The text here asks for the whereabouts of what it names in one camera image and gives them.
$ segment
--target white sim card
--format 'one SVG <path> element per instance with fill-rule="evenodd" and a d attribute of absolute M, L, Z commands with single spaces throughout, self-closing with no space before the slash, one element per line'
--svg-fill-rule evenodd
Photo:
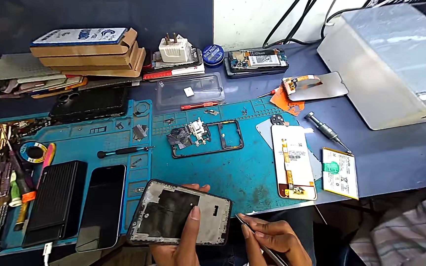
<path fill-rule="evenodd" d="M 185 94 L 186 94 L 187 97 L 190 97 L 190 96 L 194 95 L 192 87 L 184 88 L 184 92 L 185 92 Z"/>

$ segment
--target stack of boxes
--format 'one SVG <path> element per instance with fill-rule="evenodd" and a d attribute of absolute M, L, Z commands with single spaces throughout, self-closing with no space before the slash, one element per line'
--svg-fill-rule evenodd
<path fill-rule="evenodd" d="M 138 77 L 146 55 L 130 28 L 54 30 L 32 42 L 32 55 L 62 74 Z"/>

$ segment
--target red screwdriver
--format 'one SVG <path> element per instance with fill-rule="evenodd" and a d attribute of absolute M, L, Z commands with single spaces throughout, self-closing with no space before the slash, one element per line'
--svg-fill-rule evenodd
<path fill-rule="evenodd" d="M 275 88 L 275 89 L 271 90 L 271 92 L 268 92 L 268 93 L 266 93 L 264 95 L 261 95 L 261 96 L 259 96 L 257 98 L 261 98 L 261 97 L 264 97 L 264 96 L 267 96 L 267 95 L 274 95 L 276 91 L 277 91 L 277 88 Z"/>
<path fill-rule="evenodd" d="M 199 108 L 199 107 L 210 107 L 210 106 L 215 106 L 215 105 L 222 105 L 223 103 L 220 102 L 207 102 L 207 103 L 203 103 L 203 104 L 196 104 L 196 105 L 183 105 L 180 107 L 180 109 L 182 111 L 184 110 L 189 110 L 189 109 L 193 109 L 193 108 Z"/>

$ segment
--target green tape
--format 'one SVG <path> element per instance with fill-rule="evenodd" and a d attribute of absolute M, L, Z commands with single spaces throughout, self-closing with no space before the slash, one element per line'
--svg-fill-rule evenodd
<path fill-rule="evenodd" d="M 335 175 L 339 173 L 339 165 L 335 161 L 332 161 L 330 163 L 323 163 L 323 171 L 330 172 Z"/>

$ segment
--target blue wall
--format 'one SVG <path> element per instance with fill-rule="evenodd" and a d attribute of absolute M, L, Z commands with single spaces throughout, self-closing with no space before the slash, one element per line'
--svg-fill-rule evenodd
<path fill-rule="evenodd" d="M 213 0 L 0 0 L 0 55 L 29 52 L 53 29 L 95 27 L 132 27 L 153 50 L 166 32 L 203 48 L 213 43 Z"/>

